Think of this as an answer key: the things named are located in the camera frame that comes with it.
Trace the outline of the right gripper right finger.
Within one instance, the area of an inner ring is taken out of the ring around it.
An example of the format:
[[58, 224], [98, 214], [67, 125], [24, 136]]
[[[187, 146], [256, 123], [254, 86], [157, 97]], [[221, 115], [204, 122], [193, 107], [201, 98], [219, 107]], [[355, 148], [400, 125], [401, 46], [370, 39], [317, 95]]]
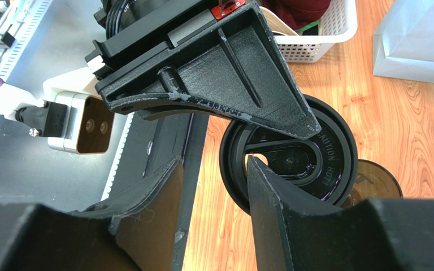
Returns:
[[247, 162], [259, 270], [434, 270], [434, 199], [371, 198], [348, 209]]

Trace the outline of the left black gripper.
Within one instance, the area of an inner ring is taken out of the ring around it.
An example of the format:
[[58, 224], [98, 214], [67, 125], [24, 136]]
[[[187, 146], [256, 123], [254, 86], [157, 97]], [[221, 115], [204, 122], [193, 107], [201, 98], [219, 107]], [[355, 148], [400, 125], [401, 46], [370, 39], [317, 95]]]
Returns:
[[202, 112], [299, 139], [321, 130], [257, 3], [102, 1], [85, 57], [107, 108], [155, 120]]

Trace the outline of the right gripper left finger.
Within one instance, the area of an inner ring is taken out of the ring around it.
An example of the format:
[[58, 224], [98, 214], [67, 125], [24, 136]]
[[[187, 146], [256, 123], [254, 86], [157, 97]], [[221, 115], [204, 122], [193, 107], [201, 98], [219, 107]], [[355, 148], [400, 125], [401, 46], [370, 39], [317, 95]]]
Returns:
[[171, 270], [183, 181], [177, 156], [84, 211], [0, 204], [0, 270]]

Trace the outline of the single black cup lid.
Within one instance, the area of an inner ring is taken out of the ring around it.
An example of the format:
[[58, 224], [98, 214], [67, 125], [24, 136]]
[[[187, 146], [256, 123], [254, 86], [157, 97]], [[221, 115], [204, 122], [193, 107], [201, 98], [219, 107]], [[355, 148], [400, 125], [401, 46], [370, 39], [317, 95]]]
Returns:
[[220, 173], [228, 194], [245, 213], [250, 213], [246, 172], [250, 155], [324, 202], [340, 206], [350, 193], [358, 167], [353, 133], [330, 105], [310, 95], [305, 99], [321, 126], [321, 131], [308, 139], [237, 120], [228, 125], [220, 144]]

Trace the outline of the single dark coffee cup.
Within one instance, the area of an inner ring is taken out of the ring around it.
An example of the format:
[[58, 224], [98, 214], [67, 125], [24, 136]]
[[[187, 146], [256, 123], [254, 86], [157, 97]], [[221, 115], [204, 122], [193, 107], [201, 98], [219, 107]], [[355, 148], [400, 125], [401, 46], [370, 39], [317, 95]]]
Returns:
[[347, 209], [368, 198], [403, 198], [396, 178], [383, 166], [359, 159], [354, 185], [341, 208]]

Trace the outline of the white paper bag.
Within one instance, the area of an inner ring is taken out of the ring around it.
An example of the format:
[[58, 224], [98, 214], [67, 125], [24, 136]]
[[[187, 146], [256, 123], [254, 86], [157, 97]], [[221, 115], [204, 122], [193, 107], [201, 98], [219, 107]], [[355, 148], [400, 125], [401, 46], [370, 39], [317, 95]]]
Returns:
[[434, 1], [394, 1], [372, 47], [375, 76], [434, 83]]

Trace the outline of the beige cloth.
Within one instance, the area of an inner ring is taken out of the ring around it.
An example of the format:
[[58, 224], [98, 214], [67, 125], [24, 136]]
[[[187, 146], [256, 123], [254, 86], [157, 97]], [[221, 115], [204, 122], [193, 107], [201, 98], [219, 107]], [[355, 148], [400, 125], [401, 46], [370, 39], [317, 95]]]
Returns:
[[261, 12], [264, 15], [267, 24], [269, 25], [271, 31], [273, 33], [277, 33], [282, 36], [299, 36], [299, 34], [294, 31], [291, 27], [285, 24], [276, 14], [274, 14], [271, 10], [260, 6]]

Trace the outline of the white plastic basket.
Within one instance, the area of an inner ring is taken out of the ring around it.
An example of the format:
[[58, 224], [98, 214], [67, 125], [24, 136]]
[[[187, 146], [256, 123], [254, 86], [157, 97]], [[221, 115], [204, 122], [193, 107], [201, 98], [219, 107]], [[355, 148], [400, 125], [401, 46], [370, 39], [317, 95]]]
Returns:
[[274, 33], [281, 53], [289, 63], [315, 63], [333, 45], [350, 40], [358, 29], [355, 1], [331, 1], [317, 25], [299, 36]]

